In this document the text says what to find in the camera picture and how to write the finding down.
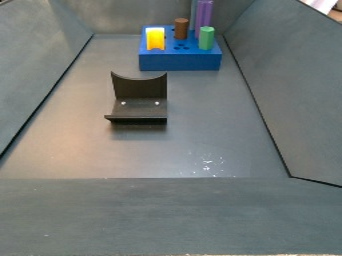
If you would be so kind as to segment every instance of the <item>blue block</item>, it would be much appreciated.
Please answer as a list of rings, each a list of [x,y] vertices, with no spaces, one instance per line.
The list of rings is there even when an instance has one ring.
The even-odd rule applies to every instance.
[[[162,27],[165,29],[165,50],[146,50],[145,28]],[[173,26],[144,26],[138,48],[138,67],[141,71],[152,70],[219,70],[221,51],[216,40],[211,50],[197,48],[194,31],[188,32],[185,40],[173,38]]]

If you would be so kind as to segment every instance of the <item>black bracket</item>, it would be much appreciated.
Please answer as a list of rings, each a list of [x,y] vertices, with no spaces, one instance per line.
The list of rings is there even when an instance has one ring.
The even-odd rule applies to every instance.
[[[166,73],[148,79],[130,79],[113,72],[112,85],[114,103],[110,122],[165,123],[166,122]]]

